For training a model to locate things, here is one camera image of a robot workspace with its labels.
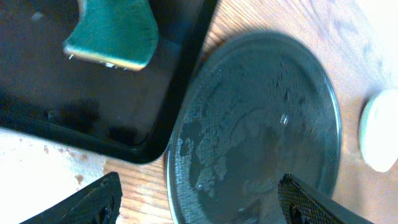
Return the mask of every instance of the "black plate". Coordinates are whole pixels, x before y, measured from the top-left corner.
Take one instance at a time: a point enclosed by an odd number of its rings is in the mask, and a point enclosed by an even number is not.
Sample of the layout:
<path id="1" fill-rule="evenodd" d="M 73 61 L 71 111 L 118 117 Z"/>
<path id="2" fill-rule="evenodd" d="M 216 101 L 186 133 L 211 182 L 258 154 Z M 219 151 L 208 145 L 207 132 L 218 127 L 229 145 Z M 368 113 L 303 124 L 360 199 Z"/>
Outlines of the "black plate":
<path id="1" fill-rule="evenodd" d="M 284 223 L 284 173 L 331 196 L 340 117 L 318 60 L 296 40 L 249 34 L 217 50 L 184 99 L 169 144 L 177 223 Z"/>
<path id="2" fill-rule="evenodd" d="M 216 0 L 149 2 L 159 44 L 145 69 L 129 72 L 63 54 L 62 43 L 78 22 L 77 0 L 2 1 L 0 126 L 129 162 L 157 159 Z"/>

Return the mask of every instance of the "dark oval plate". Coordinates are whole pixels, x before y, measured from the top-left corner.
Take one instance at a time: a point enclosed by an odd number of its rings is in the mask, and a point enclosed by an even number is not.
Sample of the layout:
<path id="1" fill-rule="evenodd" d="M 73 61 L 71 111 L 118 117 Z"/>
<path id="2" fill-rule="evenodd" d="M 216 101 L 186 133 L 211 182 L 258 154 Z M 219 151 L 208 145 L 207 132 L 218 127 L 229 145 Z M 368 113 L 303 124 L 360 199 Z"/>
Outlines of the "dark oval plate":
<path id="1" fill-rule="evenodd" d="M 248 34 L 217 50 L 188 89 L 169 142 L 178 223 L 284 223 L 284 173 L 331 196 L 340 116 L 326 72 L 296 40 Z"/>

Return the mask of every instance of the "wooden surface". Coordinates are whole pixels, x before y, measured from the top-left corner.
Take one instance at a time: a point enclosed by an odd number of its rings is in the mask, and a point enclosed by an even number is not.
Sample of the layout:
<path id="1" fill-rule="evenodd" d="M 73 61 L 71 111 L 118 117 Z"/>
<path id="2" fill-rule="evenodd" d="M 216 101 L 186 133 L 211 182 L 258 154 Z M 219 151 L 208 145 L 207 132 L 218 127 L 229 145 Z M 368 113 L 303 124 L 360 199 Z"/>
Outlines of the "wooden surface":
<path id="1" fill-rule="evenodd" d="M 398 164 L 378 173 L 364 163 L 358 149 L 358 122 L 365 102 L 383 89 L 398 87 L 397 73 L 389 68 L 390 60 L 359 6 L 352 0 L 223 0 L 204 51 L 208 55 L 228 39 L 252 30 L 295 37 L 318 57 L 331 79 L 343 125 L 333 199 L 372 222 L 398 223 Z M 135 166 L 0 131 L 0 198 L 5 198 L 0 211 L 11 214 L 7 223 L 39 213 L 111 171 L 119 173 L 123 188 L 119 223 L 172 223 L 164 157 Z M 19 216 L 12 217 L 13 212 Z"/>

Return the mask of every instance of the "green object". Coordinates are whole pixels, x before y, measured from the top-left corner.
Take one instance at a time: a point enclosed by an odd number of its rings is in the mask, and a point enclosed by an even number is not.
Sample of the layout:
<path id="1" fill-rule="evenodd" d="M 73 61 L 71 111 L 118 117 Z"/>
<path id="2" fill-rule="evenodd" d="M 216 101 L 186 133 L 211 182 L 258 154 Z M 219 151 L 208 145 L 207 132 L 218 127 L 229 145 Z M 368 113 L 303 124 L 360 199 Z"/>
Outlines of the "green object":
<path id="1" fill-rule="evenodd" d="M 140 70 L 152 58 L 157 24 L 147 0 L 79 0 L 80 21 L 64 52 L 112 67 Z"/>

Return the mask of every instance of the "white object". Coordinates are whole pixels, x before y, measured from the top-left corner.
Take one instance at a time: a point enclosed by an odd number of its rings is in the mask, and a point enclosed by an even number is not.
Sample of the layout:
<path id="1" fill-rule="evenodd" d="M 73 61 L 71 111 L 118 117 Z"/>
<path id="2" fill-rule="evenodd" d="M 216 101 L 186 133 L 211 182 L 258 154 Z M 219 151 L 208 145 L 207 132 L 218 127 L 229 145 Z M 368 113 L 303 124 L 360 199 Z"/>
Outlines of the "white object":
<path id="1" fill-rule="evenodd" d="M 378 172 L 388 171 L 398 159 L 398 90 L 384 90 L 362 113 L 359 144 L 365 162 Z"/>

